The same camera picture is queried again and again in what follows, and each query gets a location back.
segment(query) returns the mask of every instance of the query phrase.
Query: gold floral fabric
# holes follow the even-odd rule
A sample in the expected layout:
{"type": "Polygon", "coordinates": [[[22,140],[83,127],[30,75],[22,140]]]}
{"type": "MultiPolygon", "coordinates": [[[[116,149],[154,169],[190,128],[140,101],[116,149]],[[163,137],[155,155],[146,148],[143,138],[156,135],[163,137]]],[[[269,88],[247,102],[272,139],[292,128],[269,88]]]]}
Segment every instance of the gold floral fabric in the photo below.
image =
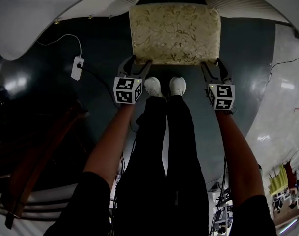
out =
{"type": "Polygon", "coordinates": [[[215,63],[220,48],[220,15],[201,4],[145,4],[130,8],[136,64],[215,63]]]}

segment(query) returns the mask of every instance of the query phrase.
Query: forearm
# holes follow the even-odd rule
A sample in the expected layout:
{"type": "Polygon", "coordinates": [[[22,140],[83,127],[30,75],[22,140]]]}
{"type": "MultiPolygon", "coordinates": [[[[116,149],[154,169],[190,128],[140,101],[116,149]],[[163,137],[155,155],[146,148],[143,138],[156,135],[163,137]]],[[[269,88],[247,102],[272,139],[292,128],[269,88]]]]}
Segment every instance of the forearm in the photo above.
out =
{"type": "Polygon", "coordinates": [[[216,111],[229,169],[233,204],[238,206],[255,195],[264,195],[257,161],[231,115],[216,111]]]}
{"type": "Polygon", "coordinates": [[[110,188],[124,148],[133,110],[134,105],[124,105],[116,113],[92,151],[84,169],[84,172],[90,171],[101,176],[110,188]]]}

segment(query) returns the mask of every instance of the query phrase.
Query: black pants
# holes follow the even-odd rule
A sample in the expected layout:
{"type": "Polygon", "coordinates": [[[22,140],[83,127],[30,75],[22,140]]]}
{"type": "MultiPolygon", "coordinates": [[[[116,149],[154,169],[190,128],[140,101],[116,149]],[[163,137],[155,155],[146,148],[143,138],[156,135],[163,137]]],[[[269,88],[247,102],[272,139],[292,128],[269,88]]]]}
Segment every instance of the black pants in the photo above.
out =
{"type": "Polygon", "coordinates": [[[116,235],[208,235],[208,195],[192,117],[182,97],[150,97],[117,189],[116,235]],[[162,163],[169,124],[167,176],[162,163]]]}

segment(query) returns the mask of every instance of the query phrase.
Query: dark gray floor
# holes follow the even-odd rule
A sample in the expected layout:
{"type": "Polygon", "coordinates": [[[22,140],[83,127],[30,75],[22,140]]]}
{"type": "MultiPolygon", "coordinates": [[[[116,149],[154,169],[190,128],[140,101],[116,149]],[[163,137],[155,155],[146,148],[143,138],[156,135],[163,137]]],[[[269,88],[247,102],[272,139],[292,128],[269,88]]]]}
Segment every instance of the dark gray floor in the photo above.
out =
{"type": "MultiPolygon", "coordinates": [[[[132,54],[128,14],[111,19],[64,21],[49,27],[39,42],[48,43],[67,33],[81,40],[82,57],[89,64],[86,69],[98,74],[111,89],[119,64],[132,54]]],[[[263,98],[272,62],[274,36],[273,22],[222,18],[220,58],[236,86],[238,112],[234,119],[244,135],[250,129],[263,98]]],[[[5,85],[20,76],[27,78],[25,88],[10,93],[13,99],[29,97],[32,102],[33,98],[44,98],[50,103],[50,98],[78,97],[90,113],[82,123],[83,132],[97,142],[116,109],[104,85],[91,74],[83,71],[79,81],[71,79],[72,64],[77,55],[78,43],[72,37],[48,47],[35,44],[17,61],[4,61],[0,65],[0,83],[5,85]]],[[[222,174],[223,146],[214,112],[205,97],[201,69],[197,66],[152,66],[150,71],[150,75],[161,79],[163,85],[168,85],[168,79],[175,74],[183,76],[187,82],[184,100],[193,116],[198,158],[205,180],[215,180],[222,174]]],[[[132,120],[134,130],[138,129],[135,120],[143,112],[146,98],[144,93],[136,105],[132,120]]],[[[130,132],[127,146],[134,137],[135,134],[130,132]]]]}

